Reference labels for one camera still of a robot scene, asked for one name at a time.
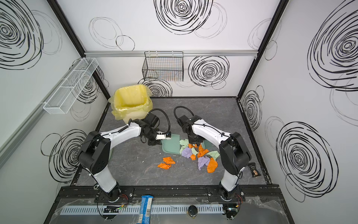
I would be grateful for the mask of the green plastic dustpan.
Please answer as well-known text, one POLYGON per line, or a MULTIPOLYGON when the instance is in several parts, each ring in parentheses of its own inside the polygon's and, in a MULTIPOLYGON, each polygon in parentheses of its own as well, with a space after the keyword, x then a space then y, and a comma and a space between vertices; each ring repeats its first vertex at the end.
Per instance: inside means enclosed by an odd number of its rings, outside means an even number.
POLYGON ((180 155, 180 135, 172 134, 170 139, 161 140, 162 150, 165 153, 180 155))

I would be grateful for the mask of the green hand broom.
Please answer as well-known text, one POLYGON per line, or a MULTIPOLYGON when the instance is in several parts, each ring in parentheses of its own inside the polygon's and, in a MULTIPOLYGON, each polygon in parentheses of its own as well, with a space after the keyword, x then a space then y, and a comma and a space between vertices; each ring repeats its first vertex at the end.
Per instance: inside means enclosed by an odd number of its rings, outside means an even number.
POLYGON ((204 149, 208 149, 209 151, 215 151, 217 149, 216 146, 208 140, 204 140, 202 145, 204 149))

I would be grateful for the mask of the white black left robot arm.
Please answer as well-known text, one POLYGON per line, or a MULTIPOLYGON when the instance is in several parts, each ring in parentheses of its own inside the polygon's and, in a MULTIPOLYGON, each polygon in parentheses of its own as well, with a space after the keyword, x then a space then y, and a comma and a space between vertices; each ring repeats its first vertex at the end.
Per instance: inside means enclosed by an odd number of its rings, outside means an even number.
POLYGON ((143 119, 129 119, 122 127, 99 133, 90 132, 81 145, 76 159, 89 172, 110 203, 124 197, 120 186, 112 176, 108 162, 113 148, 132 138, 145 138, 149 146, 161 145, 162 140, 171 138, 171 123, 162 109, 152 109, 143 119))

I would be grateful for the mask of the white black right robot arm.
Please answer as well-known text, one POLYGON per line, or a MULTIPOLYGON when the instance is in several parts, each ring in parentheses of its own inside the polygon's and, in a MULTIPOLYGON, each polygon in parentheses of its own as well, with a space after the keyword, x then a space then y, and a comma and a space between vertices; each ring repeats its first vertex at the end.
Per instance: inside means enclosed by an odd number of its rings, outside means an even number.
POLYGON ((175 107, 173 113, 183 132, 188 135, 189 143, 198 146, 207 140, 219 149, 225 169, 219 193, 225 201, 234 198, 239 188, 239 177, 252 158, 243 137, 238 132, 228 133, 215 128, 185 106, 175 107))

